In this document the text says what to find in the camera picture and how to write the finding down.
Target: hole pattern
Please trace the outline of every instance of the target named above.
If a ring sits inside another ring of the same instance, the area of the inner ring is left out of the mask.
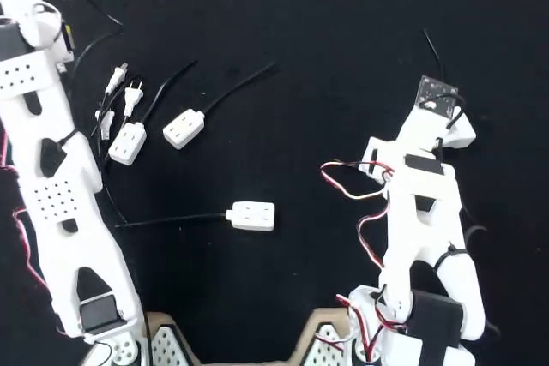
[[[44,179],[33,191],[35,200],[45,220],[63,221],[78,212],[74,188],[69,181]]]
[[[189,366],[169,327],[161,327],[153,339],[154,366]]]
[[[322,325],[318,334],[328,340],[340,338],[332,325]],[[304,366],[341,366],[342,364],[342,352],[317,339],[313,340],[309,353],[305,355],[303,363]]]

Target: black cable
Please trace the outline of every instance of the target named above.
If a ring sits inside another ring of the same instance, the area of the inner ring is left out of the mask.
[[[246,77],[244,80],[242,80],[241,82],[237,83],[235,86],[233,86],[231,89],[227,90],[225,93],[223,93],[219,98],[217,98],[216,100],[214,100],[212,103],[210,103],[208,105],[208,107],[206,107],[206,109],[204,109],[202,111],[202,113],[204,115],[206,115],[206,113],[208,113],[209,111],[211,111],[212,109],[214,109],[223,99],[227,98],[229,95],[233,94],[234,92],[238,91],[239,89],[243,88],[243,87],[246,87],[248,85],[250,85],[253,81],[257,80],[259,77],[261,77],[262,75],[266,75],[269,71],[271,71],[272,69],[275,69],[277,68],[277,64],[275,62],[271,62],[269,63],[267,66],[265,66],[264,68],[262,69],[259,69],[257,72],[255,72],[254,74]]]
[[[162,225],[165,223],[187,222],[189,220],[202,220],[202,219],[219,219],[219,218],[225,218],[225,217],[226,217],[226,213],[190,214],[187,216],[177,216],[174,218],[152,219],[152,220],[144,220],[142,222],[125,223],[123,225],[115,225],[114,227],[127,228],[127,227],[138,227],[138,226],[148,226],[148,225]]]
[[[96,345],[104,345],[104,346],[107,346],[109,348],[109,356],[105,359],[105,361],[103,361],[103,363],[100,363],[98,364],[97,366],[103,366],[104,364],[106,364],[110,359],[111,359],[111,356],[112,356],[112,346],[109,345],[108,343],[105,343],[105,342],[99,342],[99,341],[96,341],[95,342]]]
[[[197,64],[198,61],[197,60],[193,60],[192,62],[190,62],[189,64],[187,64],[186,66],[184,66],[183,68],[181,68],[180,70],[178,70],[176,73],[174,73],[172,76],[170,76],[169,78],[167,78],[164,83],[162,83],[162,85],[160,85],[159,89],[158,89],[158,92],[156,92],[156,95],[154,96],[154,99],[153,99],[153,103],[151,103],[151,105],[148,107],[147,111],[145,112],[145,114],[143,115],[142,119],[139,121],[139,123],[142,123],[144,124],[148,117],[151,115],[151,113],[153,112],[153,109],[154,107],[156,106],[156,104],[158,103],[158,100],[160,98],[160,96],[162,96],[162,94],[164,93],[164,91],[169,88],[173,82],[175,82],[181,75],[183,75],[184,73],[187,72],[187,70],[191,69],[195,64]]]
[[[439,99],[442,99],[442,98],[454,98],[455,100],[457,100],[462,105],[462,109],[460,110],[460,112],[457,115],[455,115],[455,117],[452,120],[450,120],[448,122],[448,124],[446,125],[446,129],[450,130],[450,129],[452,129],[452,126],[455,125],[455,122],[457,122],[459,120],[459,118],[461,116],[463,116],[463,113],[465,113],[465,106],[466,106],[467,102],[465,101],[463,96],[461,96],[457,93],[440,93],[437,96],[433,96],[431,98],[423,100],[422,102],[419,102],[418,106],[419,107],[424,107],[427,102],[434,102],[435,100],[439,100]]]
[[[116,19],[115,17],[112,17],[112,15],[109,15],[107,12],[105,12],[94,0],[86,0],[87,3],[94,8],[96,11],[98,11],[100,14],[102,14],[104,17],[106,17],[109,21],[114,23],[117,28],[113,30],[112,32],[102,34],[98,38],[92,40],[82,51],[80,56],[75,60],[75,65],[72,69],[72,76],[70,77],[69,82],[69,89],[67,91],[67,98],[70,99],[72,95],[72,91],[75,88],[75,80],[76,80],[76,74],[78,73],[78,69],[81,67],[82,61],[84,60],[84,57],[89,54],[91,50],[93,50],[97,45],[101,44],[105,40],[108,40],[114,36],[118,36],[119,34],[122,34],[124,32],[124,24]]]
[[[134,81],[135,79],[138,79],[139,76],[131,76],[129,79],[123,81],[122,83],[120,83],[115,89],[114,91],[111,93],[111,100],[109,100],[106,104],[105,104],[105,110],[104,112],[107,113],[111,108],[112,108],[112,105],[114,105],[115,101],[122,95],[122,92],[126,89],[126,87],[132,82]],[[94,128],[92,129],[92,133],[90,133],[90,137],[94,137],[95,135],[95,132],[97,132],[97,123],[94,125]]]
[[[437,160],[440,163],[444,163],[444,150],[443,150],[443,138],[437,139]]]
[[[432,51],[432,54],[435,57],[435,60],[437,61],[438,65],[438,73],[440,74],[440,80],[442,82],[446,82],[446,76],[444,73],[444,65],[442,60],[440,59],[440,56],[438,55],[437,48],[435,48],[435,45],[431,41],[431,37],[429,36],[429,33],[427,32],[427,29],[423,29],[423,34],[425,35],[425,40],[427,40],[427,44],[429,45],[429,48]]]
[[[488,232],[488,229],[486,229],[483,225],[472,225],[469,227],[464,233],[463,233],[463,241],[465,242],[465,247],[469,247],[469,241],[471,240],[471,236],[477,232],[477,231],[485,231]]]
[[[145,332],[147,334],[148,364],[153,365],[154,364],[154,362],[153,362],[153,342],[152,342],[152,338],[151,338],[151,327],[148,324],[147,312],[145,311],[145,308],[143,308],[143,302],[142,302],[141,298],[139,298],[139,303],[141,304],[143,317],[144,317],[144,321],[145,321]]]
[[[106,111],[106,99],[108,95],[103,95],[103,99],[100,103],[100,108],[98,111],[97,116],[97,123],[96,123],[96,129],[100,130],[101,120],[103,119],[103,116],[105,115]],[[107,198],[109,199],[109,202],[111,203],[112,209],[114,212],[118,215],[120,220],[122,220],[124,223],[128,223],[128,220],[124,217],[122,212],[117,206],[117,203],[114,200],[114,197],[112,196],[111,189],[109,188],[109,183],[107,181],[107,175],[106,175],[106,162],[103,161],[103,154],[101,150],[101,133],[97,133],[97,136],[95,137],[96,140],[96,147],[97,147],[97,167],[99,168],[100,175],[101,175],[101,181],[103,182],[103,190],[105,191],[105,194]]]

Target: white plastic part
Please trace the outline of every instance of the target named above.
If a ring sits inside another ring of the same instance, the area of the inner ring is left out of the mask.
[[[430,152],[436,146],[437,138],[448,133],[448,122],[447,117],[415,105],[404,121],[396,141],[403,147]]]
[[[385,329],[381,337],[383,366],[418,366],[423,342]]]
[[[454,110],[454,117],[462,111],[462,108],[457,106]],[[463,113],[454,126],[449,130],[449,133],[443,138],[443,147],[453,147],[454,149],[463,149],[469,146],[477,137],[474,133],[473,126],[469,122],[467,115]]]
[[[131,334],[125,332],[106,341],[112,348],[111,360],[119,366],[128,366],[137,359],[139,349]]]
[[[164,138],[177,150],[189,143],[204,129],[204,114],[187,109],[162,129]]]
[[[320,326],[317,333],[327,340],[340,339],[340,336],[331,324]],[[302,364],[303,366],[341,366],[344,364],[343,360],[342,351],[338,351],[330,345],[314,339]]]
[[[3,13],[16,21],[40,2],[0,0]],[[36,14],[38,33],[42,22],[39,17],[44,17],[40,15],[49,14]],[[51,36],[44,41],[51,42]],[[51,294],[51,306],[68,336],[83,336],[93,343],[129,332],[143,347],[139,297],[124,256],[103,223],[95,201],[94,193],[101,190],[102,183],[94,156],[82,133],[72,135],[75,125],[57,73],[57,65],[68,55],[66,48],[57,48],[58,42],[47,46],[47,51],[0,62],[0,118],[12,145],[21,195],[36,232],[39,266]],[[31,113],[25,103],[22,95],[28,92],[38,96],[42,109],[39,115]],[[63,145],[66,158],[52,177],[45,177],[40,168],[42,141],[61,141],[69,135],[72,137]],[[69,216],[77,232],[63,227]],[[81,302],[76,291],[77,274],[82,267],[92,269],[111,287],[125,325],[99,335],[82,330]]]
[[[111,79],[105,88],[105,94],[111,94],[117,86],[125,81],[126,72],[128,71],[128,64],[122,63],[120,67],[114,68]]]
[[[95,111],[95,118],[100,115],[100,111]],[[101,120],[101,140],[108,141],[111,139],[111,126],[114,120],[114,111],[108,111]]]
[[[275,204],[260,201],[236,201],[226,211],[232,227],[247,231],[272,231],[275,228]]]
[[[137,106],[141,98],[143,97],[143,91],[141,90],[143,83],[139,82],[137,88],[133,87],[133,82],[124,89],[124,117],[131,117],[134,108]]]
[[[36,51],[0,62],[0,100],[47,89],[59,83],[49,51]]]
[[[147,139],[142,123],[126,123],[109,147],[109,156],[115,162],[131,166]]]
[[[154,366],[189,366],[189,362],[179,345],[171,327],[158,329],[152,342]]]

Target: black surface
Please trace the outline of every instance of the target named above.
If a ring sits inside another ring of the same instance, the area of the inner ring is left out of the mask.
[[[407,335],[423,342],[419,366],[442,366],[446,348],[457,348],[463,322],[463,307],[449,297],[413,291],[413,307],[407,320]]]
[[[337,292],[376,284],[377,269],[354,224],[382,204],[344,198],[318,166],[334,157],[359,159],[371,135],[396,136],[421,76],[437,75],[423,28],[448,82],[466,97],[478,134],[471,147],[449,150],[446,159],[468,210],[489,229],[472,240],[470,253],[487,316],[503,340],[488,333],[466,346],[479,365],[544,358],[549,8],[543,0],[98,1],[126,32],[81,66],[72,106],[85,130],[115,65],[128,62],[145,77],[147,102],[182,63],[200,60],[150,119],[134,165],[111,168],[112,192],[129,219],[217,213],[241,200],[277,206],[273,233],[237,231],[227,222],[114,232],[146,308],[171,314],[203,361],[288,358],[314,308],[335,306]],[[80,50],[108,28],[82,0],[55,3]],[[182,151],[164,141],[161,129],[177,114],[203,108],[272,60],[281,72],[224,101]],[[12,175],[0,173],[0,184],[3,364],[75,365],[85,345],[55,333],[49,297],[25,272],[10,220],[20,204]],[[376,188],[356,174],[346,184]],[[114,215],[100,199],[111,224]],[[383,249],[385,221],[372,223],[367,236]],[[413,287],[436,286],[432,271],[421,269],[413,268]]]
[[[404,163],[412,169],[436,173],[438,175],[444,174],[442,165],[436,159],[424,158],[423,156],[416,156],[415,154],[409,153],[404,156]]]

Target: black clamp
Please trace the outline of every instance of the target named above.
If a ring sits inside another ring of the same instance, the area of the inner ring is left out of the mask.
[[[468,254],[466,249],[458,249],[456,246],[454,246],[452,243],[450,243],[449,247],[448,247],[448,250],[438,258],[437,263],[435,263],[435,266],[432,267],[432,270],[437,272],[438,269],[440,268],[440,265],[443,264],[444,260],[447,257],[455,256],[455,255],[463,255],[463,254],[465,254],[465,255]]]

